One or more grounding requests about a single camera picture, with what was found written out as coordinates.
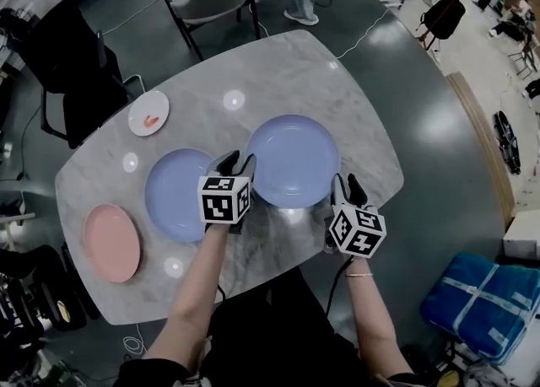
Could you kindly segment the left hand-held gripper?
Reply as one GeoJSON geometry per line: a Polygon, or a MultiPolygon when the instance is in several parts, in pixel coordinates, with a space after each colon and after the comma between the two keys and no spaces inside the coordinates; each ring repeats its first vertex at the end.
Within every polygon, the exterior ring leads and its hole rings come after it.
{"type": "Polygon", "coordinates": [[[240,157],[239,150],[225,153],[215,160],[215,169],[199,178],[197,198],[201,221],[229,226],[231,234],[240,234],[245,215],[251,207],[251,187],[257,168],[254,153],[246,157],[237,175],[233,169],[240,157]]]}

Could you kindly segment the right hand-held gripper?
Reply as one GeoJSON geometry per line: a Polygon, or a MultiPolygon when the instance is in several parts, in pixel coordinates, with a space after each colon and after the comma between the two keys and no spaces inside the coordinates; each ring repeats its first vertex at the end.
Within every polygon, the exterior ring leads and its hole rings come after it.
{"type": "Polygon", "coordinates": [[[333,176],[331,204],[334,215],[328,232],[331,241],[345,255],[371,258],[386,237],[384,217],[357,208],[365,207],[367,202],[368,197],[354,174],[348,175],[347,187],[340,174],[333,176]]]}

